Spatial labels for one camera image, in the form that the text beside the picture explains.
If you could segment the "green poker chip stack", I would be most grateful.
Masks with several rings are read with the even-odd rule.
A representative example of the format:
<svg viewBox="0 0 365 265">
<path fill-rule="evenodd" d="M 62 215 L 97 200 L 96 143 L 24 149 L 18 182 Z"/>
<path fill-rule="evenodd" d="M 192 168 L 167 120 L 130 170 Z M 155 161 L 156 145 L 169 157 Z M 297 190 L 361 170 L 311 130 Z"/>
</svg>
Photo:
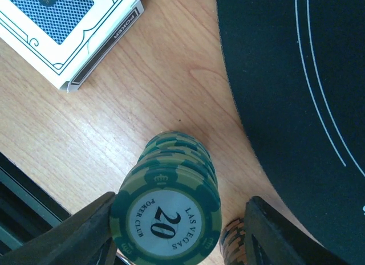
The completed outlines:
<svg viewBox="0 0 365 265">
<path fill-rule="evenodd" d="M 111 235 L 134 264 L 199 264 L 222 228 L 209 152 L 193 136 L 163 132 L 145 146 L 111 206 Z"/>
</svg>

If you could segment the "orange poker chip stack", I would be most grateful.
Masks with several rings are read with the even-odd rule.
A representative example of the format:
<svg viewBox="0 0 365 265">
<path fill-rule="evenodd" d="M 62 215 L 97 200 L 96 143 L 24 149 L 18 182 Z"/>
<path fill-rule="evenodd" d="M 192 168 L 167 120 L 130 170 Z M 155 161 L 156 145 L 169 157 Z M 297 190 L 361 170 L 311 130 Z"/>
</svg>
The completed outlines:
<svg viewBox="0 0 365 265">
<path fill-rule="evenodd" d="M 238 217 L 229 222 L 221 233 L 220 252 L 225 265 L 246 265 L 246 230 L 244 218 Z"/>
</svg>

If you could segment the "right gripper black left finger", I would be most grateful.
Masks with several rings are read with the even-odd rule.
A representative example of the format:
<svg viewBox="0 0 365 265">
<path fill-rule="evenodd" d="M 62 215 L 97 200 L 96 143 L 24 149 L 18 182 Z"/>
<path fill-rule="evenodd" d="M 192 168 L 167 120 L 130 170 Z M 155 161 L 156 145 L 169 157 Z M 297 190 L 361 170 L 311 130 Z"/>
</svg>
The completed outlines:
<svg viewBox="0 0 365 265">
<path fill-rule="evenodd" d="M 1 257 L 1 264 L 114 264 L 110 232 L 114 192 L 107 192 L 59 226 Z"/>
</svg>

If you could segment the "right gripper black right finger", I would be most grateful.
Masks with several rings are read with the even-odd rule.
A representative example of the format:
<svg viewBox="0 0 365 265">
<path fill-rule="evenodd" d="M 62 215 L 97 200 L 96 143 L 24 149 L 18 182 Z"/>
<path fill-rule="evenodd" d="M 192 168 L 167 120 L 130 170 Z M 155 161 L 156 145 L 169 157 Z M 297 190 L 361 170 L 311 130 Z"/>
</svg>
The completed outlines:
<svg viewBox="0 0 365 265">
<path fill-rule="evenodd" d="M 346 264 L 308 237 L 261 197 L 246 204 L 245 248 L 249 264 Z"/>
</svg>

